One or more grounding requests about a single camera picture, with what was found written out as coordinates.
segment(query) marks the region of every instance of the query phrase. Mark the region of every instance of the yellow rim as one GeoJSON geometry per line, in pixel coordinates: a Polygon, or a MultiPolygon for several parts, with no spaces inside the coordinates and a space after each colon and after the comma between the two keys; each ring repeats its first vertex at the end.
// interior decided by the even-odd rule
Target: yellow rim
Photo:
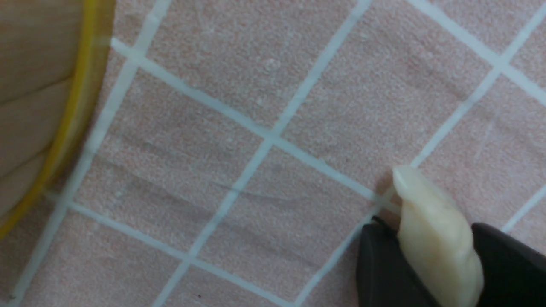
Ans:
{"type": "Polygon", "coordinates": [[[84,0],[78,59],[61,124],[33,186],[0,226],[0,238],[28,212],[81,142],[106,69],[114,6],[115,0],[84,0]]]}

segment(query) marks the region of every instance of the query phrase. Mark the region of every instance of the cream-colored object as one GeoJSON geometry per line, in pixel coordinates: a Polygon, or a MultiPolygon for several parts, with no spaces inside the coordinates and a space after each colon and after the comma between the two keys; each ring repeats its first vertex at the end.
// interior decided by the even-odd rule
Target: cream-colored object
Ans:
{"type": "Polygon", "coordinates": [[[412,167],[396,167],[393,176],[403,200],[398,237],[408,263],[443,307],[476,306],[482,263],[455,201],[412,167]]]}

